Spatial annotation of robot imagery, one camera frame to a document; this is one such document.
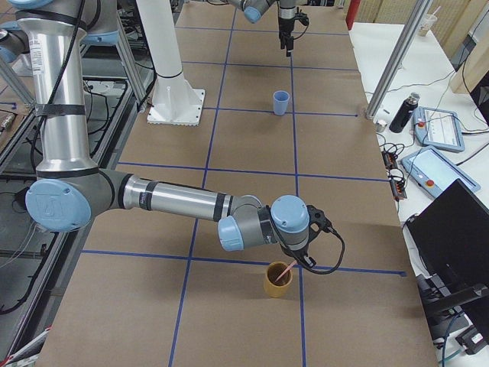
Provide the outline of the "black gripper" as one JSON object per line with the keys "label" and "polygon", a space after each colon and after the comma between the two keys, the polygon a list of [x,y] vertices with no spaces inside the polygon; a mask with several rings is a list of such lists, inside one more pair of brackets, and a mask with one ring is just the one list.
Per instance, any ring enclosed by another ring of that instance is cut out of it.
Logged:
{"label": "black gripper", "polygon": [[285,243],[281,243],[282,252],[291,258],[298,258],[301,264],[306,268],[314,268],[316,261],[309,257],[309,244],[316,239],[320,232],[331,232],[332,222],[325,216],[324,211],[315,208],[313,205],[307,205],[309,223],[300,233],[297,233],[293,239],[292,234],[281,232]]}
{"label": "black gripper", "polygon": [[294,37],[291,33],[295,27],[295,21],[299,21],[302,25],[309,26],[308,15],[294,15],[292,18],[278,17],[280,49],[286,49],[286,56],[290,57],[293,52]]}

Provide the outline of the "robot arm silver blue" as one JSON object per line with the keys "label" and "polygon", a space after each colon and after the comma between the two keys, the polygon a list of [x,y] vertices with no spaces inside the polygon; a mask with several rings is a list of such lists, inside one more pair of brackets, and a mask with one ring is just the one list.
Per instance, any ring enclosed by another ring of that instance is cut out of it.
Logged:
{"label": "robot arm silver blue", "polygon": [[309,17],[296,5],[296,1],[282,0],[231,0],[228,4],[240,10],[245,18],[252,24],[259,22],[263,16],[277,5],[278,37],[280,49],[286,51],[286,56],[291,57],[296,37],[293,36],[295,23],[298,21],[306,28],[309,27]]}
{"label": "robot arm silver blue", "polygon": [[28,52],[35,87],[35,138],[43,157],[25,196],[31,218],[54,232],[86,226],[111,209],[141,208],[217,223],[227,251],[279,244],[308,271],[308,247],[321,232],[333,232],[323,211],[286,195],[265,206],[252,195],[187,187],[102,169],[89,152],[79,46],[116,45],[120,28],[114,1],[16,1],[16,34],[22,45],[3,47],[12,60]]}

